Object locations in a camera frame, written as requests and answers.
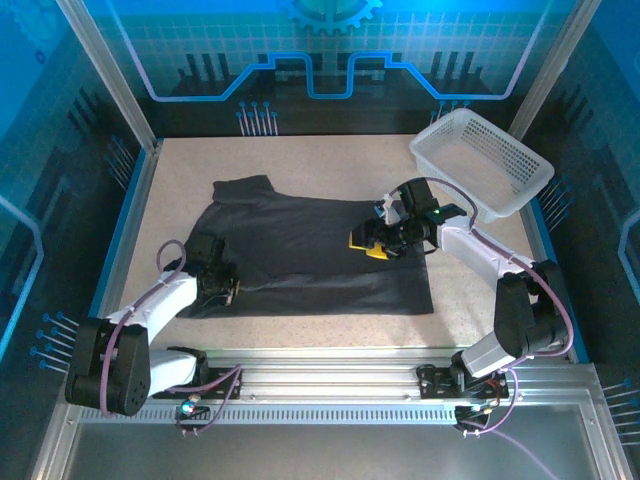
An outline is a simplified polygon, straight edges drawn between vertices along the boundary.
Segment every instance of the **blue edge trim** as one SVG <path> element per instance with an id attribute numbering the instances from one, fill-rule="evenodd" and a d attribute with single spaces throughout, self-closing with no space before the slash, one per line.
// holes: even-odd
<path id="1" fill-rule="evenodd" d="M 89 309 L 89 315 L 94 317 L 98 315 L 100 304 L 102 303 L 102 299 L 106 293 L 107 280 L 109 279 L 111 268 L 113 267 L 118 248 L 120 247 L 120 241 L 124 233 L 124 225 L 127 221 L 129 211 L 131 210 L 133 196 L 138 186 L 138 181 L 140 180 L 142 167 L 144 166 L 145 155 L 145 151 L 141 149 L 140 154 L 138 155 L 138 160 L 136 161 L 136 167 L 133 171 L 130 187 L 127 190 L 127 194 L 124 198 L 122 210 L 120 210 L 118 223 L 116 224 L 115 231 L 113 232 L 113 237 L 111 238 L 111 244 L 109 245 L 109 251 L 107 252 L 107 257 L 104 261 L 104 267 L 102 269 L 102 273 L 100 274 L 100 280 L 98 281 L 98 286 L 96 287 L 96 293 L 93 297 L 93 301 L 91 302 L 91 308 Z M 538 230 L 540 231 L 540 237 L 542 239 L 542 244 L 547 256 L 550 260 L 558 263 L 558 257 L 556 256 L 556 252 L 554 251 L 553 245 L 551 244 L 551 237 L 549 236 L 549 231 L 547 230 L 547 226 L 544 223 L 544 217 L 542 216 L 540 204 L 538 203 L 538 200 L 536 198 L 531 201 L 531 210 L 533 211 L 533 216 L 538 226 Z M 572 305 L 569 305 L 569 313 L 571 315 L 571 320 L 573 321 L 573 329 L 575 332 L 573 348 L 575 349 L 576 357 L 578 358 L 578 361 L 580 363 L 589 363 L 589 355 L 587 354 L 587 349 L 584 346 L 582 333 L 580 332 L 580 327 L 576 322 L 576 317 Z"/>
<path id="2" fill-rule="evenodd" d="M 140 153 L 138 154 L 138 159 L 136 160 L 136 166 L 133 169 L 133 175 L 131 175 L 131 182 L 129 182 L 127 194 L 125 195 L 124 201 L 122 202 L 122 208 L 120 209 L 120 215 L 118 216 L 118 222 L 116 223 L 113 237 L 111 237 L 111 244 L 109 245 L 107 256 L 104 259 L 104 266 L 102 267 L 102 273 L 100 274 L 100 279 L 98 280 L 96 293 L 93 296 L 91 307 L 89 307 L 89 315 L 92 317 L 97 317 L 99 315 L 100 305 L 102 304 L 102 300 L 107 292 L 107 282 L 109 280 L 109 275 L 111 274 L 111 269 L 113 268 L 116 255 L 120 248 L 120 242 L 122 240 L 122 235 L 124 234 L 124 226 L 127 223 L 127 217 L 129 216 L 129 211 L 131 210 L 133 197 L 136 193 L 136 189 L 138 188 L 138 182 L 140 181 L 140 175 L 142 174 L 142 168 L 144 167 L 145 157 L 146 152 L 143 148 L 141 148 Z"/>
<path id="3" fill-rule="evenodd" d="M 531 200 L 531 210 L 533 211 L 533 216 L 536 220 L 536 224 L 538 226 L 538 230 L 540 231 L 540 238 L 542 239 L 542 245 L 544 247 L 544 251 L 549 257 L 549 260 L 553 260 L 558 263 L 558 257 L 556 256 L 556 252 L 553 249 L 553 245 L 551 244 L 551 237 L 549 236 L 549 230 L 547 230 L 547 226 L 544 223 L 544 217 L 542 216 L 542 210 L 540 209 L 540 203 L 538 203 L 538 199 L 534 198 Z M 573 348 L 576 352 L 576 357 L 578 358 L 578 362 L 580 363 L 590 363 L 589 355 L 587 354 L 587 349 L 584 346 L 584 340 L 582 338 L 582 333 L 580 332 L 580 327 L 576 322 L 576 315 L 573 310 L 573 305 L 569 302 L 569 314 L 571 315 L 571 321 L 573 322 Z"/>

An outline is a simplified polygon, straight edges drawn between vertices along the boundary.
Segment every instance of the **enclosure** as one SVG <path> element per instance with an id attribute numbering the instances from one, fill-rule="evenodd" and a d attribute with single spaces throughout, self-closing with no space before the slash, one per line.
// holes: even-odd
<path id="1" fill-rule="evenodd" d="M 636 478 L 638 24 L 632 0 L 0 0 L 2 478 Z M 172 426 L 175 400 L 109 419 L 65 401 L 78 324 L 152 285 L 159 247 L 186 241 L 212 195 L 264 207 L 275 231 L 304 215 L 265 191 L 326 201 L 303 210 L 324 225 L 330 202 L 425 175 L 410 142 L 461 109 L 553 166 L 480 226 L 560 266 L 575 329 L 566 356 L 515 368 L 497 435 L 463 438 L 459 402 L 425 399 L 416 377 L 494 329 L 493 289 L 442 250 L 421 295 L 370 282 L 353 300 L 334 283 L 314 303 L 296 284 L 249 303 L 245 277 L 235 310 L 172 320 L 154 348 L 243 366 L 199 438 Z M 260 201 L 239 183 L 255 176 Z M 340 263 L 323 228 L 289 270 L 273 263 Z M 266 261 L 270 238 L 243 254 Z"/>

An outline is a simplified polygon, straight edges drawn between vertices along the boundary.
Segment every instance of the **metal frame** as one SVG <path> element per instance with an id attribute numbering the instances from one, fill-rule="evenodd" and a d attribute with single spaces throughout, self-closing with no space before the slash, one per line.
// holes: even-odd
<path id="1" fill-rule="evenodd" d="M 120 308 L 120 299 L 161 149 L 162 142 L 159 142 L 154 153 L 142 152 L 144 158 L 136 162 L 98 287 L 91 302 L 91 316 L 102 318 Z"/>
<path id="2" fill-rule="evenodd" d="M 155 153 L 156 137 L 87 7 L 82 0 L 56 1 L 138 142 Z"/>
<path id="3" fill-rule="evenodd" d="M 145 150 L 155 152 L 156 139 L 140 110 L 104 39 L 89 12 L 80 0 L 57 0 L 80 39 L 101 78 L 109 88 L 125 119 Z M 582 0 L 572 11 L 538 74 L 530 92 L 518 111 L 510 132 L 521 139 L 538 113 L 547 94 L 560 75 L 569 56 L 589 24 L 601 0 Z M 146 203 L 153 165 L 145 181 L 136 186 L 132 212 L 141 212 Z M 523 220 L 535 258 L 545 256 L 535 219 L 523 211 Z M 140 218 L 133 215 L 124 228 L 123 237 L 139 227 Z M 121 270 L 130 259 L 128 248 L 117 249 L 114 271 L 109 274 L 107 291 L 99 310 L 109 309 L 118 300 L 115 285 L 121 280 Z M 452 402 L 420 400 L 415 367 L 424 363 L 448 365 L 453 349 L 379 348 L 379 349 L 274 349 L 222 350 L 210 352 L 212 365 L 245 367 L 241 398 L 230 405 L 226 423 L 318 423 L 317 415 L 307 412 L 345 412 L 356 408 L 370 412 L 357 418 L 357 423 L 381 423 L 378 415 L 396 412 L 391 421 L 398 421 L 397 412 L 444 412 L 446 418 L 437 421 L 451 423 L 448 417 Z M 593 365 L 569 365 L 535 360 L 518 369 L 522 400 L 526 405 L 579 406 L 587 440 L 601 478 L 632 479 L 615 426 L 609 414 L 604 394 Z M 136 418 L 116 416 L 113 423 L 169 423 L 177 403 L 149 400 Z M 342 422 L 349 418 L 335 418 Z M 409 423 L 429 423 L 430 419 L 411 418 Z M 95 411 L 68 405 L 62 395 L 54 409 L 45 440 L 32 474 L 33 479 L 63 478 L 72 458 L 73 444 L 79 424 L 102 422 Z"/>
<path id="4" fill-rule="evenodd" d="M 421 400 L 415 368 L 427 362 L 448 365 L 454 351 L 223 350 L 211 352 L 215 355 L 211 364 L 245 366 L 242 393 L 231 402 L 223 419 L 226 424 L 451 424 L 455 402 Z M 633 478 L 593 365 L 535 360 L 517 371 L 522 394 L 518 408 L 578 406 L 600 478 Z M 61 397 L 32 479 L 63 478 L 82 424 L 168 425 L 178 405 L 177 401 L 150 399 L 135 417 L 103 419 L 95 410 L 67 405 Z"/>
<path id="5" fill-rule="evenodd" d="M 524 138 L 547 95 L 567 66 L 569 57 L 589 26 L 601 1 L 580 0 L 569 14 L 569 18 L 564 23 L 562 31 L 551 47 L 551 51 L 509 127 L 509 135 L 515 139 L 522 140 Z"/>

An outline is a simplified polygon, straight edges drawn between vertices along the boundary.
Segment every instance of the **plastic basket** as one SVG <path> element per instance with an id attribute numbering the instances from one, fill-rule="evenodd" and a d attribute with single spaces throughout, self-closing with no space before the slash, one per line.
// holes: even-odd
<path id="1" fill-rule="evenodd" d="M 553 177 L 553 166 L 508 133 L 466 108 L 443 116 L 414 138 L 409 148 L 418 170 L 460 187 L 490 223 L 512 215 Z M 460 206 L 470 206 L 450 188 L 438 186 Z"/>

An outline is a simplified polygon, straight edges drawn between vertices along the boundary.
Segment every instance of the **glass panel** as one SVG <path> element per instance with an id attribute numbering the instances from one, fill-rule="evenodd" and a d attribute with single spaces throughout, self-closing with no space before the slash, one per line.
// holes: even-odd
<path id="1" fill-rule="evenodd" d="M 507 129 L 574 0 L 92 0 L 159 136 Z"/>
<path id="2" fill-rule="evenodd" d="M 479 440 L 451 426 L 219 425 L 198 442 L 184 448 L 170 425 L 83 425 L 66 478 L 598 478 L 578 407 L 519 407 Z"/>
<path id="3" fill-rule="evenodd" d="M 605 386 L 640 381 L 639 24 L 637 2 L 602 2 L 525 139 L 556 168 L 538 196 L 540 218 Z M 630 451 L 640 465 L 640 450 Z"/>
<path id="4" fill-rule="evenodd" d="M 55 2 L 0 2 L 0 44 L 0 471 L 22 479 L 73 344 L 43 314 L 88 314 L 139 145 Z"/>

